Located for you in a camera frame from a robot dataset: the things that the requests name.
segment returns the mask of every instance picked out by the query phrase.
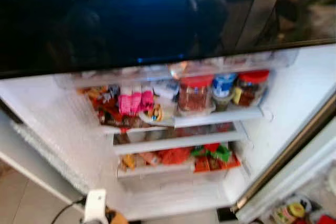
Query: tile floor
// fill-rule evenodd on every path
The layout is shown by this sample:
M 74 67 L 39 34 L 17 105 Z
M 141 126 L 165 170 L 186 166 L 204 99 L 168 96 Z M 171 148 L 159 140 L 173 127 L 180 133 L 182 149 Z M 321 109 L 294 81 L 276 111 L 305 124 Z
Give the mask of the tile floor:
M 0 224 L 50 224 L 64 206 L 61 200 L 14 170 L 0 177 Z M 81 217 L 79 211 L 70 208 L 59 217 L 56 224 L 78 224 Z M 142 223 L 219 224 L 215 210 L 153 219 Z

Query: black cable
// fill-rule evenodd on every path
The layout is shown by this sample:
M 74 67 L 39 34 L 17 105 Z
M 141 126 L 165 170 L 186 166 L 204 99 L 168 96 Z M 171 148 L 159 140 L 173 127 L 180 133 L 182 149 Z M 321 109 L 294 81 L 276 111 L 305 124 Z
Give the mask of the black cable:
M 86 202 L 86 196 L 81 198 L 80 200 L 74 201 L 71 204 L 65 206 L 62 208 L 62 210 L 60 212 L 58 212 L 58 214 L 54 217 L 53 221 L 51 222 L 51 224 L 55 224 L 56 220 L 58 219 L 58 217 L 65 211 L 67 210 L 69 207 L 72 207 L 75 204 L 79 204 L 81 203 L 82 205 L 85 205 Z

